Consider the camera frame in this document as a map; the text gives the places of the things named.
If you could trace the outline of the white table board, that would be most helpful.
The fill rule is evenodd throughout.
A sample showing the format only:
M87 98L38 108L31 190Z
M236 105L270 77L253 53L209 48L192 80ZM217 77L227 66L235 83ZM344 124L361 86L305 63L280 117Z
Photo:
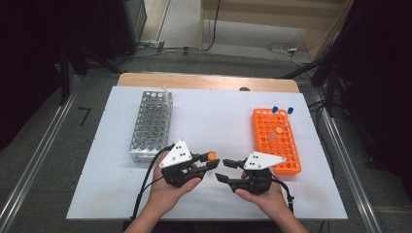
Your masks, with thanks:
M70 219L128 219L142 191L147 166L133 162L129 145L138 114L141 87L115 86L107 101L67 216ZM344 219L347 214L305 99L300 93L179 89L171 91L170 142L186 141L193 152L215 152L220 159L240 160L255 148L255 108L292 108L290 116L301 171L284 176L300 219ZM241 172L219 166L184 195L165 215L167 220L258 220L264 213L216 179L217 173L237 178Z

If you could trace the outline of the dark grey cabinet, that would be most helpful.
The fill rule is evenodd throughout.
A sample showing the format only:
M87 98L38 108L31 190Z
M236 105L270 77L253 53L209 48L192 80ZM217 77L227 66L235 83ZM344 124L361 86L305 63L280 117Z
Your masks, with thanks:
M147 21L144 0L99 0L99 4L107 57L118 59L135 52Z

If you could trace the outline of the person's left hand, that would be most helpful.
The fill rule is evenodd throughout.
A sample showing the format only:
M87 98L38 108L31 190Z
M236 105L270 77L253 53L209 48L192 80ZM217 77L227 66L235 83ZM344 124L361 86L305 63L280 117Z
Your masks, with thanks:
M174 187L168 184L159 166L154 169L154 183L151 185L149 199L145 205L152 216L162 217L178 203L179 199L185 194L194 190L201 182L200 178L193 178L186 182L182 187Z

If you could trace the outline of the person's right hand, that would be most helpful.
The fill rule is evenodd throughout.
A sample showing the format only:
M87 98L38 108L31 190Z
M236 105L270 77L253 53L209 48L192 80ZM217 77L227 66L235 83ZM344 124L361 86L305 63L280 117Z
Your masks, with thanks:
M285 201L282 188L278 183L271 183L270 188L261 195L254 195L241 188L237 188L235 194L245 201L256 204L273 220L278 220L283 216L292 214Z

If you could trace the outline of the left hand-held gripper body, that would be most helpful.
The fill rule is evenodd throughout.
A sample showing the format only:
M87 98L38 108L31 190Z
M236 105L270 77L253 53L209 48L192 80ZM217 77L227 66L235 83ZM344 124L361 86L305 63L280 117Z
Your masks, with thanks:
M195 162L191 161L192 152L189 150L184 140L178 141L167 155L160 161L163 178L174 187L182 187L193 178L200 178L196 175L198 167L192 168Z

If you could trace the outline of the black metal stand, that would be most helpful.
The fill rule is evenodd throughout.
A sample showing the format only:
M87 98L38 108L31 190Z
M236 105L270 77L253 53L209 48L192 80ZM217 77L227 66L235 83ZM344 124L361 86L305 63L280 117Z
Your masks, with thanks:
M98 64L106 67L110 71L122 74L122 71L106 59L100 57L94 51L73 42L62 42L59 45L60 77L61 77L61 98L60 105L63 105L71 93L69 81L69 65L72 65L78 75L86 75L88 67L85 58L89 57Z
M333 96L334 90L337 85L337 65L333 62L332 58L320 58L309 64L303 65L283 76L283 79L291 80L309 70L315 69L315 74L310 80L311 85L314 87L320 87L324 82L326 85L326 98L324 107L329 117L333 117Z

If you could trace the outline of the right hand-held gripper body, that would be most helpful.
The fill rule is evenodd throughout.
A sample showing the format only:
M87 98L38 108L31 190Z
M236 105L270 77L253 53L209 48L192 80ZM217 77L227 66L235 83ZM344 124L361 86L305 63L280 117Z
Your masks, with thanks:
M284 163L287 159L284 156L253 151L244 161L243 170L247 178L232 179L233 183L230 183L229 187L232 191L241 188L254 195L261 195L270 188L272 183L270 167Z

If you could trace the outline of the orange plastic tube rack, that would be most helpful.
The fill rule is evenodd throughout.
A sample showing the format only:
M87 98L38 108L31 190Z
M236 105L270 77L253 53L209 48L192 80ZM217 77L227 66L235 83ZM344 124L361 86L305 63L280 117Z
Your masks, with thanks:
M284 156L287 161L274 166L278 175L297 175L301 172L301 164L289 121L289 114L284 109L279 109L276 114L272 109L254 109L252 126L255 139L255 150L273 155ZM268 138L276 127L282 127L283 133L275 140Z

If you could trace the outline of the silver metal tube rack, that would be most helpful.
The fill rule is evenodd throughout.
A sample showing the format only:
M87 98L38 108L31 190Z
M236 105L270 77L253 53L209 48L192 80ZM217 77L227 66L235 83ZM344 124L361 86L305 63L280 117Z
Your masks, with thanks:
M143 92L129 146L133 162L151 162L168 145L172 109L171 92Z

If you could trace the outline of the aluminium floor rail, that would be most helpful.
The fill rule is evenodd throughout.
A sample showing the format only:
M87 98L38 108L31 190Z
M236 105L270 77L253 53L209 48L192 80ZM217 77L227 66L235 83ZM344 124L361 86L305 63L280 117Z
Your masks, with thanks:
M363 220L366 231L368 233L383 233L378 218L375 215L373 207L370 204L365 189L361 183L361 179L342 140L341 134L335 122L335 118L330 117L328 113L323 113L323 120L325 122L328 135L334 145L348 185L355 199L355 203Z
M75 75L72 78L69 85L72 92L67 97L67 100L57 108L51 123L42 137L42 140L32 153L30 160L23 170L17 184L14 186L10 195L6 199L5 205L2 207L0 213L0 233L7 233L9 231L21 204L23 203L31 185L43 165L44 160L48 155L50 147L52 146L52 143L64 119L71 109L81 82L82 77L79 75Z

